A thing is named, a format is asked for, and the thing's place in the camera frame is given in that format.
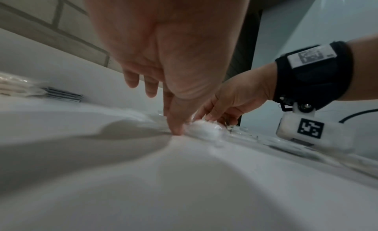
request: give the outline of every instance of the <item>white wall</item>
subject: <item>white wall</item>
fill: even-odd
[[[281,54],[310,45],[348,41],[378,33],[378,0],[289,0],[263,11],[252,68],[274,61]],[[317,117],[339,121],[362,110],[377,108],[377,101],[333,102]],[[251,131],[274,135],[283,112],[277,103],[242,117]],[[378,158],[378,114],[356,117],[346,124],[357,130],[358,153]]]
[[[0,29],[0,71],[47,80],[51,86],[84,95],[84,102],[133,108],[157,114],[163,110],[163,90],[145,94],[144,82],[129,88],[123,74]]]

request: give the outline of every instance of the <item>white label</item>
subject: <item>white label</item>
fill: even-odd
[[[294,69],[296,67],[301,67],[335,57],[337,57],[336,52],[332,49],[331,45],[328,44],[295,53],[288,56],[287,59],[291,68]]]

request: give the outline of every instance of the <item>black wrist strap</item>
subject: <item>black wrist strap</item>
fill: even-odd
[[[273,101],[280,103],[283,111],[294,102],[319,110],[340,98],[352,80],[354,64],[345,42],[304,48],[281,56],[276,63]]]

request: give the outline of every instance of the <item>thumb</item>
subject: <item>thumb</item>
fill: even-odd
[[[183,134],[183,124],[197,111],[204,100],[200,99],[180,99],[173,97],[167,115],[167,122],[174,135]]]
[[[230,102],[229,99],[225,97],[218,98],[217,95],[215,95],[215,98],[212,102],[214,104],[214,107],[212,108],[211,112],[205,117],[205,120],[207,121],[216,121],[226,112],[228,108],[232,106],[232,102]]]

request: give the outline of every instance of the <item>hand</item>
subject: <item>hand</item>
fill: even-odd
[[[271,63],[243,72],[226,81],[197,112],[194,119],[237,125],[244,113],[272,100],[277,83],[277,65]]]
[[[215,93],[229,65],[249,0],[86,0],[89,15],[126,83],[154,97],[174,134]]]

